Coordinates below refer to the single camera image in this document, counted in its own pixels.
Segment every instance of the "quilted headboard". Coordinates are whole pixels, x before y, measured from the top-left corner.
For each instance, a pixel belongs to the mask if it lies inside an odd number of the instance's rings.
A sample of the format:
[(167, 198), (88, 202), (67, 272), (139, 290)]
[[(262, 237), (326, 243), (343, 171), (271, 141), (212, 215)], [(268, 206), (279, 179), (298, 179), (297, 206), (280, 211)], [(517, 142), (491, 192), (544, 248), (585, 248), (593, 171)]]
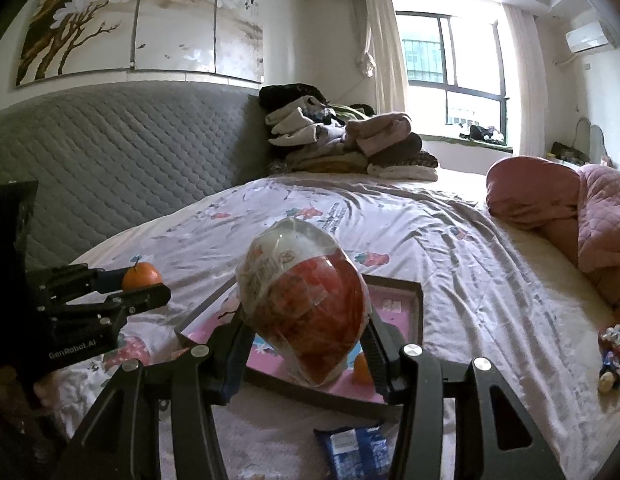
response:
[(142, 81), (69, 89), (0, 111), (0, 184), (38, 180), (28, 268), (266, 174), (256, 91)]

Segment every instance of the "plastic bag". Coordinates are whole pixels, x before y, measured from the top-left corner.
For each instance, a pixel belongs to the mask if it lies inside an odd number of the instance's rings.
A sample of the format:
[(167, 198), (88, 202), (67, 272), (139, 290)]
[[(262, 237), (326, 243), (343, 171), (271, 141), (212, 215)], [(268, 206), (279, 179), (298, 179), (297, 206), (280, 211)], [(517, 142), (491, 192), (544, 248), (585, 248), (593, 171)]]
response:
[(247, 323), (295, 376), (320, 386), (345, 369), (371, 302), (334, 238), (308, 222), (283, 219), (250, 244), (236, 278)]

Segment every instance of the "bed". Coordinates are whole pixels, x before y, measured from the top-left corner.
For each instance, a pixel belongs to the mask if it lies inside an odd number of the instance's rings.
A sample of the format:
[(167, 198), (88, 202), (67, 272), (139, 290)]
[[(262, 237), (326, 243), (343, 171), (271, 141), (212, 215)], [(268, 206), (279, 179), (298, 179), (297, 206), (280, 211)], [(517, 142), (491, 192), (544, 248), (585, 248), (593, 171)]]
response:
[[(495, 222), (485, 177), (441, 171), (435, 184), (298, 174), (235, 187), (130, 229), (77, 261), (116, 268), (152, 262), (173, 291), (164, 309), (132, 318), (118, 352), (55, 374), (39, 394), (71, 436), (103, 383), (126, 358), (146, 364), (178, 349), (174, 326), (234, 272), (251, 238), (285, 216), (332, 232), (360, 270), (424, 289), (424, 341), (437, 356), (484, 355), (500, 368), (560, 457), (570, 479), (589, 479), (619, 436), (620, 399), (599, 399), (597, 329), (612, 320), (588, 282), (548, 242)], [(356, 422), (253, 386), (215, 417), (230, 478), (315, 478), (312, 429)], [(163, 465), (172, 455), (169, 416)], [(385, 427), (395, 437), (395, 426)], [(447, 406), (445, 442), (453, 444)], [(449, 463), (443, 478), (451, 478)]]
[[(172, 290), (167, 306), (130, 318), (119, 349), (37, 386), (61, 431), (72, 436), (124, 360), (173, 358), (174, 327), (226, 282), (256, 234), (295, 216), (332, 233), (363, 272), (421, 282), (425, 346), (460, 362), (490, 358), (567, 478), (592, 478), (618, 442), (620, 394), (596, 393), (597, 330), (612, 313), (590, 283), (542, 238), (490, 217), (484, 176), (263, 178), (266, 133), (255, 103), (249, 91), (153, 82), (58, 92), (0, 114), (0, 155), (11, 154), (0, 156), (0, 180), (41, 182), (30, 262), (112, 269), (141, 256)], [(19, 153), (29, 154), (24, 163)], [(105, 175), (125, 161), (128, 171)], [(318, 478), (312, 430), (361, 422), (247, 384), (215, 419), (232, 479)], [(383, 427), (391, 444), (396, 429)], [(448, 457), (453, 431), (447, 404)], [(169, 410), (161, 463), (163, 478), (173, 478)], [(443, 461), (443, 478), (452, 467)]]

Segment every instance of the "bed sheet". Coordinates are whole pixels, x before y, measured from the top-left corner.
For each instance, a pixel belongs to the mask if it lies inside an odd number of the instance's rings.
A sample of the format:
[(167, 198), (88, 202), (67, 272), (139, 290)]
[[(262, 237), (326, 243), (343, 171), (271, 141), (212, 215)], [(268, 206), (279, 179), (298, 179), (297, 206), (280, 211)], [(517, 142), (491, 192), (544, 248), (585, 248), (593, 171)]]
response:
[[(170, 304), (134, 316), (121, 348), (60, 370), (38, 393), (71, 436), (116, 365), (177, 350), (173, 328), (224, 283), (251, 239), (285, 216), (328, 230), (362, 271), (419, 281), (424, 345), (441, 358), (484, 355), (503, 373), (548, 439), (569, 479), (589, 479), (618, 441), (620, 397), (596, 394), (596, 330), (612, 315), (593, 288), (545, 240), (495, 222), (485, 177), (440, 170), (437, 183), (297, 174), (226, 190), (133, 228), (78, 261), (112, 269), (140, 255), (173, 291)], [(314, 428), (362, 422), (245, 385), (215, 408), (230, 478), (314, 479)], [(162, 466), (171, 478), (169, 411), (161, 417)], [(386, 424), (392, 444), (396, 426)], [(444, 449), (453, 456), (446, 405)], [(452, 478), (444, 460), (443, 478)]]

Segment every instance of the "wall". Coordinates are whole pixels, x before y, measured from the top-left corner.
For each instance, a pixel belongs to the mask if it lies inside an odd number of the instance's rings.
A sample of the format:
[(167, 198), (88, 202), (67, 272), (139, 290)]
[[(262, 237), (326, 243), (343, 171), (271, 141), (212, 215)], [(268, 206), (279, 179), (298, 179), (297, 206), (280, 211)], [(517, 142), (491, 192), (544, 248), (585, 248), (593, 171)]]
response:
[(556, 62), (565, 61), (572, 55), (565, 40), (565, 33), (569, 27), (570, 23), (552, 16), (536, 20), (548, 82), (548, 113), (546, 114), (546, 150), (548, 151), (555, 141), (572, 144), (575, 127), (581, 117), (574, 70), (570, 66), (559, 68), (555, 65)]
[(325, 97), (340, 104), (375, 107), (375, 81), (356, 66), (360, 55), (350, 0), (305, 0), (305, 43), (311, 79)]
[(464, 146), (430, 140), (423, 142), (423, 149), (436, 156), (439, 159), (439, 166), (445, 170), (483, 175), (487, 174), (490, 167), (498, 160), (512, 156), (510, 153), (480, 146)]
[(580, 107), (602, 129), (608, 155), (620, 169), (620, 50), (581, 57), (574, 72)]
[[(15, 88), (16, 67), (29, 20), (38, 0), (29, 0), (0, 40), (0, 109), (35, 95), (75, 86), (128, 80), (204, 81), (238, 86), (258, 85), (245, 81), (193, 72), (133, 72), (112, 70), (60, 76)], [(261, 0), (265, 84), (286, 84), (308, 77), (306, 45), (301, 38), (301, 0)]]

